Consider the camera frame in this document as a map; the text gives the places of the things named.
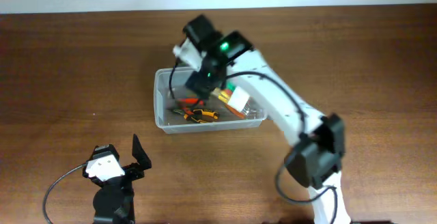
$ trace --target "black cable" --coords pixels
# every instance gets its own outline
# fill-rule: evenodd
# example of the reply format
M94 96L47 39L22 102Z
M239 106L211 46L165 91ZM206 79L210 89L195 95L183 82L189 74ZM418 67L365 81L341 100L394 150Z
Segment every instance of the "black cable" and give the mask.
M79 165L77 167L75 167L74 169L70 170L69 172L67 172L66 174L64 174L63 176L61 176L59 179L57 179L53 184L51 184L51 186L47 189L47 192L44 196L44 199L42 200L42 214L44 215L44 218L46 219L46 222L48 224L53 224L53 222L50 220L50 218L47 215L47 211L46 211L46 204L47 204L47 197L48 194L53 190L53 187L56 186L56 184L58 182L60 182L62 179L64 179L66 176L68 176L69 174L73 173L74 171L81 169L83 167L85 167L87 165L87 163L84 163L82 165Z
M175 100L175 94L174 94L174 92L173 92L173 88L172 88L172 86L171 86L171 82L172 82L172 80L173 80L173 74L175 73L176 67L179 65L179 62L180 62L180 59L177 58L177 59L176 59L176 62L175 62L175 65L173 66L173 69L171 70L170 78L169 78L169 89L170 89L170 95L171 95L171 98L174 99L174 100ZM194 108L195 108L195 107L196 107L200 102L201 102L201 99L199 98L199 99L197 99L196 103L193 104L190 108L191 108L191 109L194 109Z
M234 78L236 76L242 76L242 75L257 75L260 76L261 78L265 78L268 79L269 81L271 81L272 83L274 83L282 92L284 92L284 94L292 101L292 103L294 104L294 106L297 109L297 112L300 116L300 121L302 122L302 130L299 134L300 138L303 138L304 136L306 136L305 131L307 129L307 121L305 119L305 113L303 112L302 108L300 108L300 105L298 104L298 102L293 98L293 96L287 92L287 90L281 85L279 84L276 80L274 80L273 78L259 73L259 72L254 72L254 71L242 71L242 72L238 72L235 74L231 74L229 76L226 76L225 79L222 82L221 85L221 89L224 89L225 84L226 84L226 80L230 79L230 78ZM312 202L314 202L315 200L319 199L321 196L323 196L323 194L325 194L327 191L332 190L334 193L334 212L333 212L333 217L330 221L330 224L333 224L335 221L335 218L337 217L337 209L338 209L338 195L337 195L337 191L335 186L327 186L320 194L318 194L317 196L313 197L312 199L308 199L308 200L295 200L295 199L291 199L290 197L288 197L281 189L281 187L279 186L279 179L280 176L283 172L283 170L291 163L291 161L294 159L294 157L297 155L297 152L295 150L292 150L292 152L290 153L290 155L288 156L287 160L285 163L283 163L279 169L278 172L276 174L276 176L274 177L274 185L276 187L276 190L278 192L278 194L284 198L284 200L287 201L287 203L289 204L311 204Z
M173 74L175 73L176 67L179 64L179 58L176 59L175 65L173 66L173 69L170 73L170 79L169 79L169 89L170 89L170 95L172 99L175 99L175 94L173 93L173 88L171 87L171 80L173 79Z

